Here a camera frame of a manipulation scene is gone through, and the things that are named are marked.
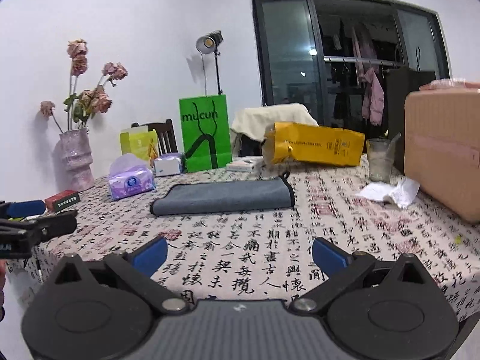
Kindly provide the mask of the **yellow paper bag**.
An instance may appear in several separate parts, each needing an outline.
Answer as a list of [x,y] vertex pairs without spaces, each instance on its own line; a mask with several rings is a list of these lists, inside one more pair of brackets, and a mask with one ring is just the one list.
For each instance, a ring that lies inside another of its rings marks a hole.
[[262,155],[267,164],[297,161],[354,167],[360,164],[365,135],[352,130],[276,122],[264,134]]

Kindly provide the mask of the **cream cloth on chair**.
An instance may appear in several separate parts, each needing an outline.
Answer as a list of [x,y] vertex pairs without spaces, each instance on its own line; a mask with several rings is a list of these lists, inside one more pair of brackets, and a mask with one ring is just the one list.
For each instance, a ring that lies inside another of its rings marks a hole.
[[262,141],[264,133],[276,122],[318,126],[306,106],[299,103],[245,108],[236,112],[229,128],[232,153],[239,154],[242,135]]

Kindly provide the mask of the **studio light on stand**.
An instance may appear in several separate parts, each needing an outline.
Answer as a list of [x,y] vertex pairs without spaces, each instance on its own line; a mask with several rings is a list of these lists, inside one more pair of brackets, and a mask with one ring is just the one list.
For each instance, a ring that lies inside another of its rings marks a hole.
[[223,41],[224,38],[221,30],[216,30],[202,37],[199,37],[195,43],[195,48],[201,55],[214,55],[216,69],[216,87],[219,95],[223,94],[219,70],[219,57],[221,55],[221,53],[219,52],[219,46]]

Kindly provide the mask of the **dried pink roses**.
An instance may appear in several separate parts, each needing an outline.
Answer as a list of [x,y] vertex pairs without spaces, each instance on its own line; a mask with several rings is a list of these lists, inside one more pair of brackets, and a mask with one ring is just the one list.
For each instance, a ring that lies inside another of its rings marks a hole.
[[102,70],[97,85],[92,89],[78,91],[79,78],[84,75],[89,67],[88,44],[84,39],[76,39],[67,44],[67,54],[70,58],[68,79],[68,96],[63,101],[64,111],[67,115],[66,128],[62,128],[55,117],[56,105],[52,101],[40,103],[39,113],[45,119],[52,119],[61,133],[73,129],[86,129],[88,122],[97,114],[107,113],[112,106],[112,99],[107,94],[105,86],[117,86],[117,82],[128,76],[127,68],[120,62],[106,63]]

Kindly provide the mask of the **black sliding glass door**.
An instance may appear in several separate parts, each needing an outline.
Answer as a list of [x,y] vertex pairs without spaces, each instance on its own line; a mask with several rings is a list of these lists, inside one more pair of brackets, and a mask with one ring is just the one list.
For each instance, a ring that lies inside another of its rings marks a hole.
[[362,128],[366,81],[399,68],[450,75],[439,17],[395,0],[252,0],[262,101],[298,102],[321,125]]

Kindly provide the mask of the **clear drinking glass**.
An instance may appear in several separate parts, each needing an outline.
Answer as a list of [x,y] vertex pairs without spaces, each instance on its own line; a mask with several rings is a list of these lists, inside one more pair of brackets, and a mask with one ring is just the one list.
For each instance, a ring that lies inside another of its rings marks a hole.
[[366,143],[368,175],[373,182],[389,183],[395,150],[387,139],[368,139]]

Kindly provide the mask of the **small white red box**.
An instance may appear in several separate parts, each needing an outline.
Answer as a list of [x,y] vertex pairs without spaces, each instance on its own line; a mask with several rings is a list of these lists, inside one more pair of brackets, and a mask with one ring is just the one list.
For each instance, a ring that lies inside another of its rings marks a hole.
[[264,159],[261,156],[253,157],[235,157],[233,161],[226,164],[225,169],[230,172],[257,172],[264,165]]

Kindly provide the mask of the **dark wooden chair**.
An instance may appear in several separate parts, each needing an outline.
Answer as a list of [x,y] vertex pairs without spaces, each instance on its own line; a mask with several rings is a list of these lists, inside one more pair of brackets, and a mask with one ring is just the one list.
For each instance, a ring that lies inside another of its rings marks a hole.
[[147,127],[149,131],[155,131],[158,138],[159,150],[161,155],[177,152],[177,144],[174,133],[173,121],[166,119],[164,122],[154,122],[148,124],[131,124],[132,128]]

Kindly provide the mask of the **red green small box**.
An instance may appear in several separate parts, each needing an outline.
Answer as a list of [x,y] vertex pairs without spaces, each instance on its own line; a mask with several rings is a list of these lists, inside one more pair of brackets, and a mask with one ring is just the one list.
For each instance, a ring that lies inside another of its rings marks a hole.
[[49,212],[60,212],[66,210],[80,201],[78,191],[64,190],[45,200],[46,208]]

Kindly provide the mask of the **grey towel black trim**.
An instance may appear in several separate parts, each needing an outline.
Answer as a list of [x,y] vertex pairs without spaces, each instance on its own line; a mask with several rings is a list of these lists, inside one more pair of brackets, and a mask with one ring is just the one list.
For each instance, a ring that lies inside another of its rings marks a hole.
[[289,172],[268,180],[176,184],[151,203],[155,216],[288,209],[295,206]]

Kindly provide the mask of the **pink jacket on rack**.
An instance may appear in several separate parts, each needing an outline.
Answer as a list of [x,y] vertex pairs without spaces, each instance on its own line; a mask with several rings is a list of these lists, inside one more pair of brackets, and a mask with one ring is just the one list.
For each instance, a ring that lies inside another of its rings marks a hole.
[[[363,23],[352,27],[353,54],[357,58],[377,59],[377,53],[370,33]],[[378,80],[379,65],[355,63],[357,80],[365,84],[361,114],[372,125],[380,126],[383,121],[384,91]]]

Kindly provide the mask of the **calligraphy print tablecloth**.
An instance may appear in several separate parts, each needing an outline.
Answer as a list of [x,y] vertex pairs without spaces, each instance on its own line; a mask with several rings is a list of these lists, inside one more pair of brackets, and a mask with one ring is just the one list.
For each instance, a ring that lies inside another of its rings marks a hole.
[[152,192],[119,201],[99,179],[80,195],[75,234],[34,250],[27,261],[9,262],[14,297],[28,304],[66,253],[97,260],[132,251],[157,236],[168,258],[154,279],[185,300],[203,298],[292,301],[325,280],[312,261],[312,242],[323,237],[347,252],[363,250],[381,260],[415,254],[459,319],[479,310],[479,227],[462,221],[420,193],[408,208],[360,197],[368,167],[303,164],[264,168],[267,179],[289,171],[295,206],[287,210],[156,217],[151,203],[176,184],[232,181],[225,170],[159,178]]

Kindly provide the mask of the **crumpled white paper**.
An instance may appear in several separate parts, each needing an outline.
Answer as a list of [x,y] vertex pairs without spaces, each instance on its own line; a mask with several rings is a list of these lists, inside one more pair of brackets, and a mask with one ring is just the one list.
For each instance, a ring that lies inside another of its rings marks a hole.
[[356,194],[376,203],[392,203],[400,209],[410,206],[418,194],[420,184],[415,180],[404,178],[397,185],[372,182]]

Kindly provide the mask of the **pink ceramic vase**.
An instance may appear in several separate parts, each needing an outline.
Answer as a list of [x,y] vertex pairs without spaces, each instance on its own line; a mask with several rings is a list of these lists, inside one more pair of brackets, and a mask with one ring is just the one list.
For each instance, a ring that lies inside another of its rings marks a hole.
[[82,192],[93,187],[95,178],[90,167],[93,157],[87,130],[81,128],[62,133],[60,147],[71,190]]

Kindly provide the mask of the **yellow-green snack box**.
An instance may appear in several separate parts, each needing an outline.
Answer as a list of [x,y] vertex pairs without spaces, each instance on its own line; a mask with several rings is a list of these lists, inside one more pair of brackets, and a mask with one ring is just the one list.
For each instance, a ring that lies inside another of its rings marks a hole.
[[132,127],[120,133],[120,149],[123,155],[131,153],[148,163],[151,170],[159,158],[159,142],[155,130],[147,126]]

